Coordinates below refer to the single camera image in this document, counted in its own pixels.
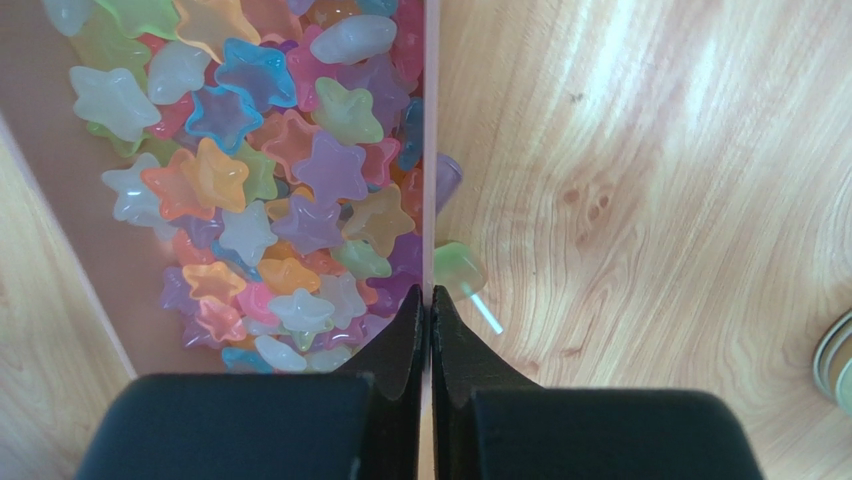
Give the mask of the green lollipop on table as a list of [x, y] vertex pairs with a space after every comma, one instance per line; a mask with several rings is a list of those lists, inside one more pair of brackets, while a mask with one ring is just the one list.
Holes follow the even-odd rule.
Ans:
[[433, 265], [436, 285], [443, 286], [453, 301], [470, 300], [495, 334], [504, 332], [500, 321], [479, 295], [487, 285], [488, 273], [468, 245], [453, 241], [436, 247]]

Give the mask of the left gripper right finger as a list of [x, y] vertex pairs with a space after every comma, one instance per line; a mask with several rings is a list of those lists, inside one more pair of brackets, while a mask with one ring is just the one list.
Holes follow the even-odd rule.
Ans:
[[539, 390], [463, 321], [449, 291], [433, 290], [431, 367], [435, 474], [438, 479], [481, 477], [482, 422], [478, 395]]

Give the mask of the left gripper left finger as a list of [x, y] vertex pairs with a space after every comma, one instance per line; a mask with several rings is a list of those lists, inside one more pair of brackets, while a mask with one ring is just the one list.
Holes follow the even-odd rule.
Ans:
[[357, 385], [346, 420], [350, 479], [417, 477], [425, 344], [423, 291], [414, 285], [390, 324], [343, 365]]

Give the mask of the pink tray of gummy candies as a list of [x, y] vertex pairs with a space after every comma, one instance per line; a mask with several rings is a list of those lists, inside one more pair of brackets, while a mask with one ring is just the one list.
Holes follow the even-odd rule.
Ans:
[[436, 1], [5, 1], [1, 129], [132, 374], [328, 371], [431, 286]]

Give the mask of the purple star candy on table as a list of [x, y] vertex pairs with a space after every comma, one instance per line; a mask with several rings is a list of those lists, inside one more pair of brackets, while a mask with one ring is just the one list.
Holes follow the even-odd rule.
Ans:
[[435, 213], [439, 214], [457, 192], [463, 181], [461, 166], [449, 155], [437, 155]]

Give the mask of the gold metal jar lid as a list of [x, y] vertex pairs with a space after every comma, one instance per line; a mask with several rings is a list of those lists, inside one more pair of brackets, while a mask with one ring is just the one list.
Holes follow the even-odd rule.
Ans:
[[817, 343], [812, 375], [817, 389], [851, 417], [851, 310], [838, 317]]

